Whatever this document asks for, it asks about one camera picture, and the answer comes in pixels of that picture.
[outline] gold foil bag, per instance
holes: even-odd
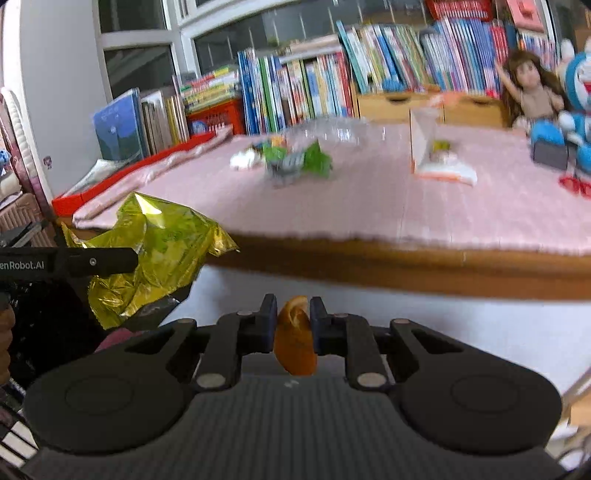
[[[130,194],[112,230],[82,241],[63,226],[70,247],[131,247],[139,257],[133,273],[93,277],[90,308],[104,329],[117,327],[142,306],[192,283],[207,253],[219,257],[237,249],[213,220],[183,205]]]

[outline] pink cloth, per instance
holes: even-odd
[[[530,160],[528,141],[510,132],[442,125],[478,183],[419,179],[410,173],[407,125],[385,127],[385,141],[323,144],[329,180],[303,177],[275,188],[262,169],[234,171],[233,153],[252,138],[188,161],[141,193],[190,206],[230,233],[269,237],[351,238],[474,249],[591,252],[591,201],[558,185],[559,173]],[[110,228],[120,202],[80,228]]]
[[[117,201],[124,200],[131,192],[137,192],[141,187],[154,181],[154,179],[160,175],[163,175],[172,168],[177,167],[188,160],[194,160],[231,137],[232,128],[224,128],[217,132],[217,135],[209,142],[198,145],[189,151],[181,150],[173,153],[159,162],[146,165],[145,167],[133,171],[113,186],[106,189],[103,193],[97,195],[90,202],[85,203],[80,207],[73,215],[74,224],[77,224],[80,220],[94,218],[103,210],[117,203]]]

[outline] clear plastic bag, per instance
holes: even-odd
[[[283,134],[293,151],[305,150],[315,140],[320,145],[329,143],[347,144],[352,148],[365,148],[368,142],[385,139],[385,130],[381,125],[365,119],[322,117],[287,128]]]

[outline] window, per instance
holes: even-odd
[[[99,0],[100,30],[160,30],[166,28],[162,0]]]
[[[550,8],[558,37],[568,38],[575,51],[583,51],[585,41],[591,37],[591,11],[580,0],[552,1]]]
[[[290,40],[327,35],[335,22],[364,21],[426,25],[421,0],[311,0],[261,12],[217,28],[195,39],[199,67],[208,72],[236,62],[237,52],[248,47],[274,48]]]
[[[110,50],[105,62],[113,98],[135,87],[145,91],[173,84],[169,46]]]

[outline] red plastic crate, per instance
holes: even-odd
[[[193,122],[202,122],[208,129],[215,129],[217,125],[232,125],[234,135],[246,134],[242,99],[228,100],[201,112],[187,115],[189,129]]]
[[[51,204],[53,205],[53,210],[57,216],[74,215],[74,212],[77,211],[82,205],[84,205],[86,202],[91,201],[94,197],[99,196],[106,189],[113,186],[115,183],[120,181],[126,175],[129,175],[131,172],[139,168],[145,167],[146,165],[150,165],[152,163],[156,163],[160,160],[163,160],[175,152],[191,150],[195,148],[197,145],[201,145],[202,143],[210,141],[215,136],[215,132],[205,132],[202,134],[194,135],[185,143],[176,145],[175,147],[171,147],[168,150],[163,150],[162,152],[156,155],[152,155],[151,157],[145,158],[139,162],[131,164],[129,167],[125,167],[122,170],[119,170],[118,172],[111,175],[108,179],[105,179],[102,182],[97,183],[88,190],[85,190],[84,192],[76,193],[74,195],[70,195],[67,197],[56,197],[51,201]]]
[[[477,18],[489,22],[493,18],[491,0],[426,0],[435,20],[449,18]]]

